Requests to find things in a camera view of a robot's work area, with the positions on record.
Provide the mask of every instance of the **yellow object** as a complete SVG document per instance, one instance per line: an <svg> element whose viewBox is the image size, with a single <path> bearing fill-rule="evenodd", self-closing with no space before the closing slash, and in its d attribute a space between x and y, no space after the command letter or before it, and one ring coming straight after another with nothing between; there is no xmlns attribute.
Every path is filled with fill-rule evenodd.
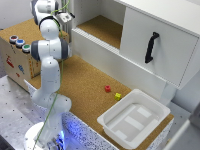
<svg viewBox="0 0 200 150"><path fill-rule="evenodd" d="M115 99L119 101L121 99L121 96L122 96L121 94L116 93L115 94Z"/></svg>

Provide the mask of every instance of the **cabinet door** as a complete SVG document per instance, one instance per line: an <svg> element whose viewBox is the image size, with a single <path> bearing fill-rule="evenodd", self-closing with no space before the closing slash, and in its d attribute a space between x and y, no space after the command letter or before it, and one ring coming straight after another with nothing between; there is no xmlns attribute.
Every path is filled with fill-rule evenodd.
<svg viewBox="0 0 200 150"><path fill-rule="evenodd" d="M153 60L146 64L145 56L153 32L159 37L154 40ZM179 86L197 40L178 28L127 8L120 54Z"/></svg>

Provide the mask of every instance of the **black handle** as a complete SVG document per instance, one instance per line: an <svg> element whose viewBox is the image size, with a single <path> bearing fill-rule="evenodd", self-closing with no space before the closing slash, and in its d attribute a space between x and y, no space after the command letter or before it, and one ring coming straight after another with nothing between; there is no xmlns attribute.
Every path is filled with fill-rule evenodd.
<svg viewBox="0 0 200 150"><path fill-rule="evenodd" d="M158 38L160 35L156 32L153 32L153 36L151 37L150 41L149 41L149 45L147 48L147 53L145 56L145 63L148 64L150 61L153 60L153 57L151 57L151 53L152 53L152 49L153 49L153 45L154 45L154 40L156 38Z"/></svg>

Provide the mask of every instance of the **plastic container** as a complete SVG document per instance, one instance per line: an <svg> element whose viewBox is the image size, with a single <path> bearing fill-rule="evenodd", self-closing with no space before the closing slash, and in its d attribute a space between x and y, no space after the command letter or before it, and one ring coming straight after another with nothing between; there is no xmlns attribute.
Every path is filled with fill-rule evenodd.
<svg viewBox="0 0 200 150"><path fill-rule="evenodd" d="M170 109L140 90L133 90L97 121L125 149L136 149L169 115Z"/></svg>

